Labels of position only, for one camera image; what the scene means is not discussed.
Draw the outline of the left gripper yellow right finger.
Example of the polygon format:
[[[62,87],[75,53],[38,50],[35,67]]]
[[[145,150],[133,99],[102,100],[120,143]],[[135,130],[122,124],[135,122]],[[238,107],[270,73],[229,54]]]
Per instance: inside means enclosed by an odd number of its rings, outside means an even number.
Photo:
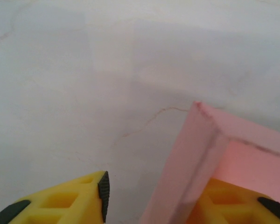
[[[188,224],[280,224],[280,203],[259,192],[210,179]]]

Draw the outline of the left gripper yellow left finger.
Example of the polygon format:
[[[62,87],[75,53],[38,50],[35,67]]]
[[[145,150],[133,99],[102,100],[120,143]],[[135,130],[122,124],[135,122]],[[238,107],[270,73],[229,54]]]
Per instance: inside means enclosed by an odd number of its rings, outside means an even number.
[[[109,173],[94,172],[22,197],[0,211],[1,224],[104,224]]]

